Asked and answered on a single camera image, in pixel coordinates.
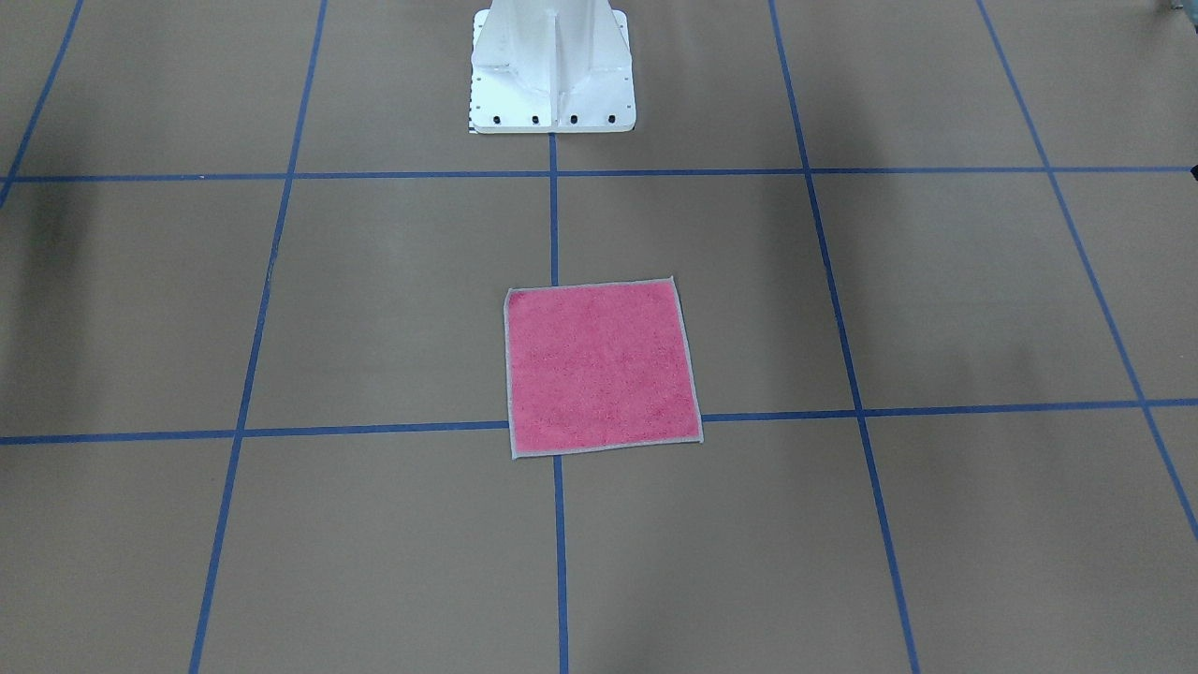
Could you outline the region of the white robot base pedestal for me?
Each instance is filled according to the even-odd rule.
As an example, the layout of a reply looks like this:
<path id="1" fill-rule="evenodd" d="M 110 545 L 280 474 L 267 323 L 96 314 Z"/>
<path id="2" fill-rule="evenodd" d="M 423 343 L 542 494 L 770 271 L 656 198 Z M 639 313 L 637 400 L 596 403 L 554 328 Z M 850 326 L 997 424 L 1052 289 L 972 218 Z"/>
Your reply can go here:
<path id="1" fill-rule="evenodd" d="M 607 1 L 494 1 L 472 22 L 468 128 L 599 134 L 637 121 L 633 40 Z"/>

